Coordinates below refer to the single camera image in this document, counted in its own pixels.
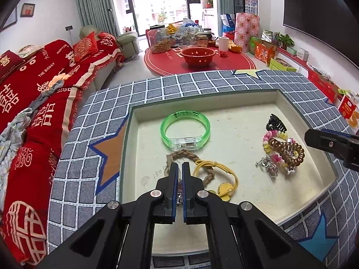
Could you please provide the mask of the silver dangling earring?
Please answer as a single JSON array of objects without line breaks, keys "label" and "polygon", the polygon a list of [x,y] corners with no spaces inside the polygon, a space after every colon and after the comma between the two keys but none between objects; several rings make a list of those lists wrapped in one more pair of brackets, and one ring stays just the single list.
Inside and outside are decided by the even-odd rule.
[{"label": "silver dangling earring", "polygon": [[262,157],[259,161],[256,162],[256,166],[261,166],[265,169],[266,173],[271,178],[276,178],[279,174],[278,167],[273,163],[269,155]]}]

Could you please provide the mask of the silver heart pendant brooch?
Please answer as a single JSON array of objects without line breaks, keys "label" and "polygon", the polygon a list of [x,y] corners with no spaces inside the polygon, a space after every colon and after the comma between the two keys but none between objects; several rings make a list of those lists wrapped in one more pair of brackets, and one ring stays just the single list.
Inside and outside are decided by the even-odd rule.
[{"label": "silver heart pendant brooch", "polygon": [[176,193],[176,206],[183,207],[183,190],[178,189]]}]

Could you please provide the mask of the green jewelry tray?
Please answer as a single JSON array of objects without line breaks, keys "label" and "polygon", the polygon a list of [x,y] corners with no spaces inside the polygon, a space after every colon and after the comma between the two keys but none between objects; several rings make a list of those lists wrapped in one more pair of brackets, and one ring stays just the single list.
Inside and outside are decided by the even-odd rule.
[{"label": "green jewelry tray", "polygon": [[210,123],[209,140],[197,155],[233,171],[229,175],[216,169],[208,189],[216,191],[222,183],[238,183],[231,203],[247,200],[281,228],[322,197],[338,177],[330,157],[308,147],[303,163],[293,174],[282,170],[271,178],[263,167],[256,166],[265,157],[262,143],[271,114],[284,122],[289,137],[300,145],[311,128],[287,95],[278,90],[214,93],[132,108],[118,184],[117,198],[121,202],[130,202],[154,189],[164,176],[170,149],[162,141],[161,123],[168,115],[184,110],[200,112]]}]

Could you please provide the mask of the black hair claw clip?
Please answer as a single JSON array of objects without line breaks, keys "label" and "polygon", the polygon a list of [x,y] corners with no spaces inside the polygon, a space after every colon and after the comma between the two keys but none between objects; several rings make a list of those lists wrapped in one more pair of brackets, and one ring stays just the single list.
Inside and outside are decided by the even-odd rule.
[{"label": "black hair claw clip", "polygon": [[275,114],[271,114],[266,125],[266,130],[277,130],[280,132],[286,132],[287,128],[279,117],[277,117]]}]

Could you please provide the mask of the grey checkered tablecloth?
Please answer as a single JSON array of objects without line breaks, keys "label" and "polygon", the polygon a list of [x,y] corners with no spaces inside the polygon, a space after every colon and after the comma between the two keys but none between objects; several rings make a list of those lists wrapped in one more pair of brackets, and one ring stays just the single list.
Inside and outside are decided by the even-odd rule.
[{"label": "grey checkered tablecloth", "polygon": [[[302,74],[261,70],[256,78],[245,72],[220,70],[165,76],[127,83],[92,94],[80,110],[64,145],[50,197],[48,251],[56,249],[78,227],[118,195],[118,179],[97,190],[102,158],[90,145],[117,132],[128,111],[136,105],[192,95],[279,89],[314,128],[348,132],[349,128],[324,94]],[[321,240],[315,228],[320,218],[327,221],[326,242],[337,241],[325,258],[328,268],[339,268],[357,256],[358,173],[334,160],[338,180],[304,212],[283,224],[294,239]]]}]

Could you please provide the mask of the green potted plant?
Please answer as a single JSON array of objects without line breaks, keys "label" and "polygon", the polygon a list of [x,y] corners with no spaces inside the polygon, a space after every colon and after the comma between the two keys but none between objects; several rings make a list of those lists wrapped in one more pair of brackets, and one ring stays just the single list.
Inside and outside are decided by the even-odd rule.
[{"label": "green potted plant", "polygon": [[274,39],[276,44],[284,50],[287,50],[288,47],[293,47],[295,45],[295,42],[288,34],[281,34],[279,32],[276,32],[274,34]]}]

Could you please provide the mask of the pink floral gift box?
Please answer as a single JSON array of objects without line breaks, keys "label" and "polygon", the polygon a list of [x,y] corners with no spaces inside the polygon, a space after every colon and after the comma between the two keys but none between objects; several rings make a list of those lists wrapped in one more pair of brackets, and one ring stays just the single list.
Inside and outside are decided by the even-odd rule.
[{"label": "pink floral gift box", "polygon": [[236,13],[234,43],[246,53],[250,50],[250,37],[256,37],[259,32],[260,18],[252,13]]}]

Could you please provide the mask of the red plastic colander bowl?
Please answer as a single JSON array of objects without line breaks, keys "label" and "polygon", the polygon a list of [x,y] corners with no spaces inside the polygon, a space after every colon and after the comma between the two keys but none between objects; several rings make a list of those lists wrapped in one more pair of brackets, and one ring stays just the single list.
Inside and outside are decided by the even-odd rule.
[{"label": "red plastic colander bowl", "polygon": [[216,55],[214,49],[208,47],[188,47],[181,51],[181,56],[190,67],[207,67]]}]

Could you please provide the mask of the white mug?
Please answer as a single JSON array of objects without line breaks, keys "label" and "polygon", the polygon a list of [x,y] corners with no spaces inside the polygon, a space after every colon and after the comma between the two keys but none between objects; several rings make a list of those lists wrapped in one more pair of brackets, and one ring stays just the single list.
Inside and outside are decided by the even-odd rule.
[{"label": "white mug", "polygon": [[229,50],[229,38],[228,37],[219,37],[219,51],[227,52]]}]

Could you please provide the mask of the grey patterned blanket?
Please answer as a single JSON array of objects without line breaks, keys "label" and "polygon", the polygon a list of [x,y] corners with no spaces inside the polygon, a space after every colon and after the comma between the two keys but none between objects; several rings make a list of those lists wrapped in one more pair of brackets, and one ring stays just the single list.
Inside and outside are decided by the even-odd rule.
[{"label": "grey patterned blanket", "polygon": [[39,96],[31,102],[28,108],[19,112],[15,118],[7,124],[7,127],[1,133],[1,211],[4,210],[10,166],[22,146],[26,128],[31,123],[31,119],[34,118],[38,108],[63,86],[64,80],[57,80],[51,87],[41,92]]}]

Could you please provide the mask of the red square cushion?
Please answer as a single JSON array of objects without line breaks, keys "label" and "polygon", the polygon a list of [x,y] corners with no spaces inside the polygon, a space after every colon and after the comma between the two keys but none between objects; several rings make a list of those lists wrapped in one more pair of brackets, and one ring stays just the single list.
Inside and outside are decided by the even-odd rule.
[{"label": "red square cushion", "polygon": [[91,32],[89,35],[81,39],[77,44],[73,46],[75,62],[79,63],[89,55],[98,52],[96,35]]}]

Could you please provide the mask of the grey green curtain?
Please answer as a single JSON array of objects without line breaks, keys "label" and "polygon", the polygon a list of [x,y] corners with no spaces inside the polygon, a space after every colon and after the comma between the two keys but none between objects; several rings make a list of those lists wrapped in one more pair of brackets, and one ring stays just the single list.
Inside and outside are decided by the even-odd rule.
[{"label": "grey green curtain", "polygon": [[113,0],[75,0],[81,25],[96,26],[115,37],[120,34]]}]

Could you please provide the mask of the black wall television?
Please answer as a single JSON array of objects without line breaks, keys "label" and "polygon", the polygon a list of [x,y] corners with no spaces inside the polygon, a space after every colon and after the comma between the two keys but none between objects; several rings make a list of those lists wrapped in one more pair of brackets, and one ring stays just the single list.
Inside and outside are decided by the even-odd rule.
[{"label": "black wall television", "polygon": [[283,25],[314,37],[358,66],[358,18],[344,0],[284,0]]}]

